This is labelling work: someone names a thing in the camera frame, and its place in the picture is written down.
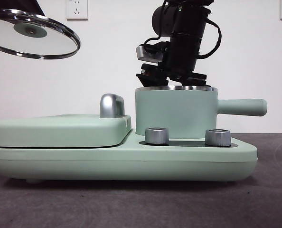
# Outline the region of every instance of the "metal rim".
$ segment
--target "metal rim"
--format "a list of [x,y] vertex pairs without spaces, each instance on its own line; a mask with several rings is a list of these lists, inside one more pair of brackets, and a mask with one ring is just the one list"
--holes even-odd
[[138,91],[150,91],[150,90],[200,90],[200,91],[211,91],[217,92],[218,90],[213,87],[208,86],[181,86],[181,85],[167,85],[167,86],[151,86],[151,87],[142,87],[136,89]]
[[26,58],[35,58],[35,59],[62,59],[73,56],[75,53],[78,52],[78,50],[81,48],[81,41],[79,36],[72,31],[67,26],[61,24],[60,22],[44,17],[42,15],[25,12],[17,9],[2,9],[0,11],[0,19],[1,20],[13,20],[13,21],[22,21],[27,23],[34,23],[36,25],[42,25],[44,27],[56,30],[65,36],[69,37],[77,46],[77,49],[73,52],[61,54],[61,55],[37,55],[37,54],[31,54],[31,53],[24,53],[19,52],[15,50],[11,50],[5,47],[0,46],[0,51],[20,56],[20,57],[26,57]]

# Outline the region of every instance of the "gray floor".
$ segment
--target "gray floor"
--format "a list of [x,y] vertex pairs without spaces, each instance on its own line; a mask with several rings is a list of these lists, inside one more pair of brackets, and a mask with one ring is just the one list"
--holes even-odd
[[282,134],[235,134],[258,147],[238,182],[47,181],[0,176],[0,228],[282,228]]

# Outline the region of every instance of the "black cable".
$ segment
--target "black cable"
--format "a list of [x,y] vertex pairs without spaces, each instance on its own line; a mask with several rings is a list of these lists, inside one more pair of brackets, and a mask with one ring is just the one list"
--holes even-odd
[[158,37],[149,38],[149,39],[147,39],[147,40],[144,42],[144,49],[145,49],[146,51],[148,51],[148,50],[146,49],[146,44],[147,44],[148,42],[150,42],[151,40],[159,40],[159,39],[161,38],[161,36],[162,36],[163,11],[164,11],[166,2],[167,2],[167,0],[164,0],[164,2],[163,2],[163,4],[162,4],[162,8],[161,8],[160,20],[159,20],[159,35],[158,35]]
[[208,24],[213,25],[213,26],[215,26],[218,29],[219,37],[218,37],[218,41],[217,41],[216,46],[214,47],[214,49],[211,50],[209,53],[207,53],[205,55],[199,55],[198,59],[205,59],[205,58],[210,57],[212,54],[214,54],[218,50],[218,48],[220,47],[220,44],[221,44],[222,33],[221,33],[220,27],[216,23],[212,22],[208,18],[206,19],[206,21],[207,21]]

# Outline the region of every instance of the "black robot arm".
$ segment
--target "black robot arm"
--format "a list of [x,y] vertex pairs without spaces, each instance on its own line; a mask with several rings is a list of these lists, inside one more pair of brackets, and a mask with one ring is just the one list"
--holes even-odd
[[[166,86],[167,78],[180,82],[183,86],[207,86],[207,76],[193,71],[197,59],[211,56],[221,43],[221,30],[207,18],[211,11],[204,7],[213,2],[214,0],[165,0],[156,9],[152,25],[158,37],[150,38],[137,47],[139,60],[158,63],[157,66],[142,65],[142,72],[137,77],[143,86]],[[219,39],[212,51],[199,55],[207,23],[218,28]],[[170,37],[170,41],[148,44],[161,37]]]

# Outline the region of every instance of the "small pot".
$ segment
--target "small pot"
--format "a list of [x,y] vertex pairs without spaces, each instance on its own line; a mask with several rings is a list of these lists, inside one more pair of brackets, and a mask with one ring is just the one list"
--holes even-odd
[[136,90],[136,133],[148,127],[169,129],[173,139],[204,138],[216,129],[217,114],[264,116],[263,99],[218,100],[216,88],[205,86],[158,86]]

